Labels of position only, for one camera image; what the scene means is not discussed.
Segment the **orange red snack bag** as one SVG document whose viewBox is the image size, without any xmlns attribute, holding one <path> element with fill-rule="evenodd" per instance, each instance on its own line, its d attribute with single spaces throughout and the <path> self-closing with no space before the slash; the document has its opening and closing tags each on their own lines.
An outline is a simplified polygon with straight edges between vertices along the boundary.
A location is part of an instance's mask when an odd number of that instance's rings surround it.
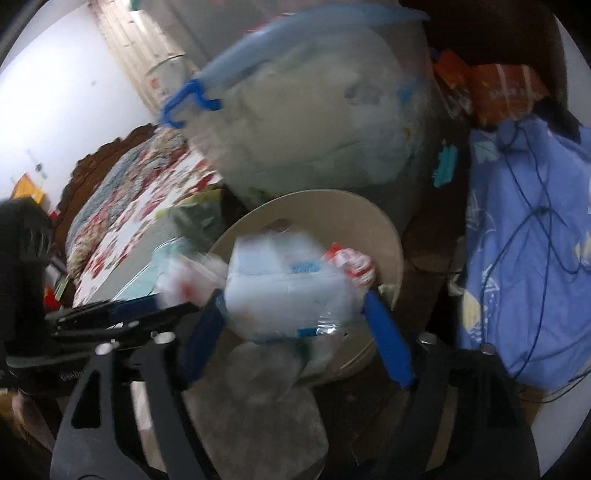
<svg viewBox="0 0 591 480">
<path fill-rule="evenodd" d="M 452 104 L 483 127 L 520 120 L 550 96 L 537 72 L 527 65 L 469 66 L 455 52 L 445 50 L 433 69 Z"/>
</svg>

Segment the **floral beige curtain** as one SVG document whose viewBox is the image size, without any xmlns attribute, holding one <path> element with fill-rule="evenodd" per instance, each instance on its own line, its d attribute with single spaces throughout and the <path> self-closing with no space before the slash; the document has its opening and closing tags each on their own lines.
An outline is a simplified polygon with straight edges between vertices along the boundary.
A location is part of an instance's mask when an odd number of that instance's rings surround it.
<svg viewBox="0 0 591 480">
<path fill-rule="evenodd" d="M 91 14 L 110 53 L 153 116 L 157 107 L 145 83 L 147 71 L 168 57 L 185 52 L 145 12 L 129 1 L 90 1 Z"/>
</svg>

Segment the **white red paper bag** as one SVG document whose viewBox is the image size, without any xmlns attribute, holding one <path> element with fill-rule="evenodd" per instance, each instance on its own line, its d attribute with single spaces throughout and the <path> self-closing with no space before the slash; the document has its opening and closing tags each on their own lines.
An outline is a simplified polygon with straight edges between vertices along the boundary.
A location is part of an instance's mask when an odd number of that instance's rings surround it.
<svg viewBox="0 0 591 480">
<path fill-rule="evenodd" d="M 332 243 L 322 258 L 344 271 L 360 292 L 367 292 L 376 281 L 377 269 L 373 258 L 351 247 Z"/>
</svg>

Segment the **white enamel mug red star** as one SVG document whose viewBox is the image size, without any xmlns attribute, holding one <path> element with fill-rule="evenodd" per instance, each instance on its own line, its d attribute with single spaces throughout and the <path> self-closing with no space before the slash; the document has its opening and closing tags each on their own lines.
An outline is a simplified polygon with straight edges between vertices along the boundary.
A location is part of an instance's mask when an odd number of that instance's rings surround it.
<svg viewBox="0 0 591 480">
<path fill-rule="evenodd" d="M 161 107 L 195 73 L 197 67 L 184 54 L 168 57 L 151 67 L 145 75 L 145 83 L 156 106 Z"/>
</svg>

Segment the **white tissue pack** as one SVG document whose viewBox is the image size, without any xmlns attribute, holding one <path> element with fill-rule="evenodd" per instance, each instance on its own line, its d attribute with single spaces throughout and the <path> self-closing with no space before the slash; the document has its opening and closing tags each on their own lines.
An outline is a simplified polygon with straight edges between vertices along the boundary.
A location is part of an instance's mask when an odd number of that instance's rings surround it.
<svg viewBox="0 0 591 480">
<path fill-rule="evenodd" d="M 287 229 L 235 241 L 223 290 L 226 318 L 243 339 L 314 336 L 361 317 L 356 286 L 325 261 L 325 247 L 307 231 Z"/>
</svg>

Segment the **blue printed fabric bag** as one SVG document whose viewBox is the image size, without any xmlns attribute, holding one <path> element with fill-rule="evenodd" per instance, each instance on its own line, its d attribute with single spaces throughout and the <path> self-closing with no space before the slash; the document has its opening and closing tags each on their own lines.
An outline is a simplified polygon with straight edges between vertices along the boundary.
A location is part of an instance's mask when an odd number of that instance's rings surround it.
<svg viewBox="0 0 591 480">
<path fill-rule="evenodd" d="M 459 345 L 492 344 L 508 374 L 558 389 L 590 357 L 590 130 L 531 115 L 470 134 Z"/>
</svg>

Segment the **zigzag patterned beige mat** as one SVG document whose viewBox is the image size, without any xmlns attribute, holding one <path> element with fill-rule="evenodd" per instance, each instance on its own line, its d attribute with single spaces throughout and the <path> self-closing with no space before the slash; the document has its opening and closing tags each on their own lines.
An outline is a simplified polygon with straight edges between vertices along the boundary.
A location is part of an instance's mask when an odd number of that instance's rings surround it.
<svg viewBox="0 0 591 480">
<path fill-rule="evenodd" d="M 104 268 L 94 279 L 87 271 L 80 279 L 74 305 L 149 295 L 158 276 L 174 254 L 190 254 L 190 244 L 176 232 L 168 217 L 158 219 L 114 268 Z"/>
</svg>

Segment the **small crumpled red white wrapper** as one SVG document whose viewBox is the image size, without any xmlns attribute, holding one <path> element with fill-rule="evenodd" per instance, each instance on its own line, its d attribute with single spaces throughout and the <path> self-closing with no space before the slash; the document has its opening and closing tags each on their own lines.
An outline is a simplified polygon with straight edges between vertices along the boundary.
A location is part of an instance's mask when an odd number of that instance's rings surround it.
<svg viewBox="0 0 591 480">
<path fill-rule="evenodd" d="M 156 300 L 161 308 L 184 303 L 203 307 L 214 290 L 223 289 L 228 264 L 216 255 L 174 254 L 164 261 L 156 284 Z"/>
</svg>

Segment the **beige round trash bin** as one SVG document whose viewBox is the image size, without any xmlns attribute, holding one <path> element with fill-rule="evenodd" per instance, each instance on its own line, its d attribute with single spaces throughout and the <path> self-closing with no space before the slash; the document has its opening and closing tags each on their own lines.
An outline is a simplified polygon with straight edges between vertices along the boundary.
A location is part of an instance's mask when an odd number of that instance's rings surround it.
<svg viewBox="0 0 591 480">
<path fill-rule="evenodd" d="M 228 263 L 229 327 L 243 340 L 302 340 L 304 382 L 327 383 L 365 368 L 376 346 L 362 314 L 377 289 L 394 307 L 404 258 L 390 218 L 341 190 L 284 195 L 238 220 L 211 247 Z"/>
</svg>

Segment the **yellow red wall calendar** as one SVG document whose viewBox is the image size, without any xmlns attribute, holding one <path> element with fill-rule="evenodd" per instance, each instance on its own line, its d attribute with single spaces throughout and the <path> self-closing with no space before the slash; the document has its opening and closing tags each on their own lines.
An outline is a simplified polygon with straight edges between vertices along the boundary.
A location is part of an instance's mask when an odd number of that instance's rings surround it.
<svg viewBox="0 0 591 480">
<path fill-rule="evenodd" d="M 10 199 L 15 200 L 28 197 L 39 205 L 42 205 L 46 199 L 45 192 L 31 180 L 27 173 L 24 173 L 14 184 Z"/>
</svg>

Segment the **floral bed quilt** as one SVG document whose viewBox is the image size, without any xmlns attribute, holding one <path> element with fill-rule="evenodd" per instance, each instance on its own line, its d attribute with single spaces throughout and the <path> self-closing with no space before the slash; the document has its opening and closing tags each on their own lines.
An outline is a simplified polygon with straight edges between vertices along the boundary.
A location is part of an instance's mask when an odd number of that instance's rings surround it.
<svg viewBox="0 0 591 480">
<path fill-rule="evenodd" d="M 177 130 L 158 127 L 113 165 L 74 217 L 65 241 L 75 285 L 87 304 L 140 239 L 171 207 L 221 186 L 222 177 Z"/>
</svg>

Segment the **carved dark wooden headboard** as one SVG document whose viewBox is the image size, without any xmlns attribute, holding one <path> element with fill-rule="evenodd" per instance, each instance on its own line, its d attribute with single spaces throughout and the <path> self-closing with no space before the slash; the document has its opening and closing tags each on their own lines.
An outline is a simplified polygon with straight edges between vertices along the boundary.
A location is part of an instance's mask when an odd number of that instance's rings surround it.
<svg viewBox="0 0 591 480">
<path fill-rule="evenodd" d="M 118 137 L 102 145 L 95 153 L 86 155 L 76 163 L 57 204 L 58 216 L 54 226 L 56 236 L 62 242 L 65 242 L 74 218 L 113 165 L 123 154 L 151 138 L 154 131 L 155 126 L 150 123 L 139 126 L 125 138 Z"/>
</svg>

